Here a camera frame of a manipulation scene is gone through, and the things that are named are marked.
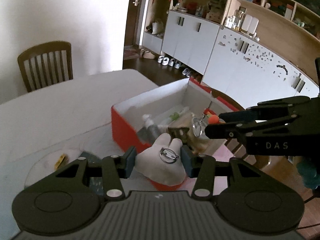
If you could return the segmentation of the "blue gloved right hand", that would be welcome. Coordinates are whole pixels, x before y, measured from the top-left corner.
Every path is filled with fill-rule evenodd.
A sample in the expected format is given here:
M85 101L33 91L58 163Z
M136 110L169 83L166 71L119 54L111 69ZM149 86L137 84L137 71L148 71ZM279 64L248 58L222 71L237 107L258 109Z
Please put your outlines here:
M297 171L302 177L305 187L315 190L319 187L319 172L317 168L311 166L306 161L301 161L296 165Z

